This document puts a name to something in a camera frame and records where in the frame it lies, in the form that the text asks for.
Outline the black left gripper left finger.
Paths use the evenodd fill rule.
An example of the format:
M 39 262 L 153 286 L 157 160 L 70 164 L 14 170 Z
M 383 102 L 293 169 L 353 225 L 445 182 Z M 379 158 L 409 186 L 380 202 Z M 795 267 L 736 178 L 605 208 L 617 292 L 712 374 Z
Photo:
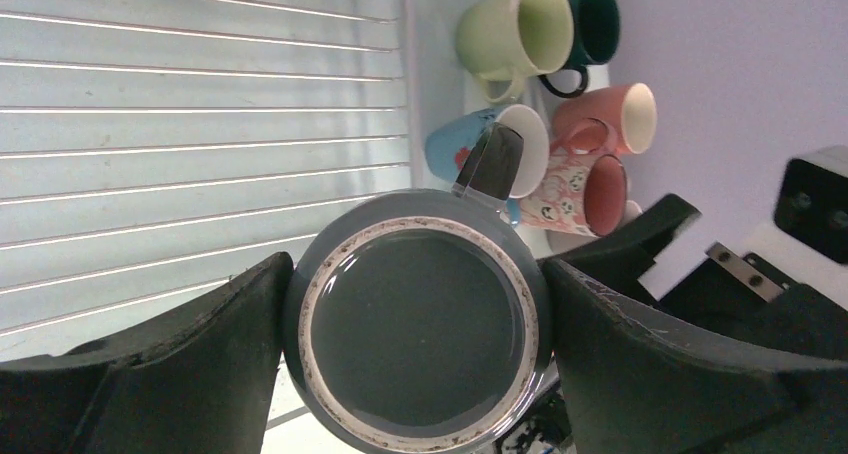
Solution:
M 5 453 L 257 453 L 294 271 L 279 252 L 147 321 L 1 366 Z

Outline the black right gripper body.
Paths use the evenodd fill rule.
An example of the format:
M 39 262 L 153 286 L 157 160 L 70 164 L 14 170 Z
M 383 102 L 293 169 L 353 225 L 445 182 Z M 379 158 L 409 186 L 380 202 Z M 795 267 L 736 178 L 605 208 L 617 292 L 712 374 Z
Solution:
M 845 361 L 847 311 L 751 252 L 716 242 L 660 299 L 675 317 L 770 349 Z

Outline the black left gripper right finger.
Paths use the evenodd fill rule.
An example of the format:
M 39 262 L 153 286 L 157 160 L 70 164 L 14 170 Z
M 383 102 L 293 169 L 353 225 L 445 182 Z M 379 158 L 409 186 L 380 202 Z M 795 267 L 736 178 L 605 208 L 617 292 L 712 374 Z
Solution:
M 713 333 L 545 262 L 580 453 L 843 453 L 847 365 Z

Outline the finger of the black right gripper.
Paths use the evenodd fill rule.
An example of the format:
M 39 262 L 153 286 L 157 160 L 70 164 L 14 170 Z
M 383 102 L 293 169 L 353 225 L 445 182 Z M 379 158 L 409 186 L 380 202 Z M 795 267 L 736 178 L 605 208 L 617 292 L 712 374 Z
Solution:
M 700 210 L 694 205 L 669 193 L 613 233 L 546 259 L 564 261 L 620 294 L 657 306 L 659 302 L 639 278 L 700 216 Z

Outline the pink ghost pattern mug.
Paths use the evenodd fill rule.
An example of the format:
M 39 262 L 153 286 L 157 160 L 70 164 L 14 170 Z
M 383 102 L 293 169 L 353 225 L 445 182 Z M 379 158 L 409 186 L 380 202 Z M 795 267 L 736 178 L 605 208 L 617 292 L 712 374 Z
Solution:
M 518 201 L 524 225 L 591 237 L 613 232 L 626 203 L 627 174 L 618 157 L 564 149 L 550 154 L 539 187 Z

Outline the salmon pink mug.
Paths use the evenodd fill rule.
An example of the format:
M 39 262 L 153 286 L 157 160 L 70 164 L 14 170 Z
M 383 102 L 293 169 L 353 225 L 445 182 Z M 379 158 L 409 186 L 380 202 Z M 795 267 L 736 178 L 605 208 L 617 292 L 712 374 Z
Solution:
M 652 146 L 657 130 L 654 93 L 644 83 L 588 91 L 557 107 L 552 116 L 553 134 L 556 138 L 567 136 L 579 121 L 589 118 L 604 121 L 616 132 L 616 154 L 642 154 Z

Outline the light blue dotted mug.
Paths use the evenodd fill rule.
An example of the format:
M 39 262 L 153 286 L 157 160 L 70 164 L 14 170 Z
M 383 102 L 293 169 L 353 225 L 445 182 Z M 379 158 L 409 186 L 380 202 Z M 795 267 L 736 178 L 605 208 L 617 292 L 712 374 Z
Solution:
M 495 124 L 512 129 L 523 139 L 521 159 L 505 207 L 511 225 L 517 226 L 522 217 L 518 200 L 539 187 L 549 161 L 548 130 L 534 109 L 512 104 L 465 114 L 428 136 L 425 159 L 433 175 L 453 182 L 466 164 L 477 166 L 491 143 L 488 132 Z

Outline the grey mug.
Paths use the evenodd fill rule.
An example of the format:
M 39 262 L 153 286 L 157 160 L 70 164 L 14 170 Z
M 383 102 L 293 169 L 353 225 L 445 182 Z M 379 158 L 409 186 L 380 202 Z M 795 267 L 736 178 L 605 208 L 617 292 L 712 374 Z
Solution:
M 527 411 L 551 302 L 502 220 L 523 139 L 495 124 L 450 191 L 378 196 L 326 226 L 283 304 L 283 353 L 315 418 L 365 453 L 471 453 Z

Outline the light green mug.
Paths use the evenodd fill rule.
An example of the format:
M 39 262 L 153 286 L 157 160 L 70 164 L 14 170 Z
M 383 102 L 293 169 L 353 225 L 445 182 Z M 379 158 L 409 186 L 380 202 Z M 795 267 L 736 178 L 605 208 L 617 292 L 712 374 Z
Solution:
M 568 0 L 482 0 L 462 14 L 454 37 L 490 104 L 516 100 L 530 78 L 562 68 L 574 39 Z

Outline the dark teal mug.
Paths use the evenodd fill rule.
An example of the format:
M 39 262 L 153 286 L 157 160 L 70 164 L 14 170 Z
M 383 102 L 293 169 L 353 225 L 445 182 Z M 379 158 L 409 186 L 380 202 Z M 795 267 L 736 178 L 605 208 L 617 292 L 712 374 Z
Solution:
M 561 71 L 574 71 L 578 85 L 563 92 L 540 75 L 541 84 L 553 95 L 570 99 L 583 94 L 589 84 L 588 67 L 607 64 L 615 55 L 621 33 L 621 16 L 617 0 L 568 0 L 573 17 L 574 40 Z

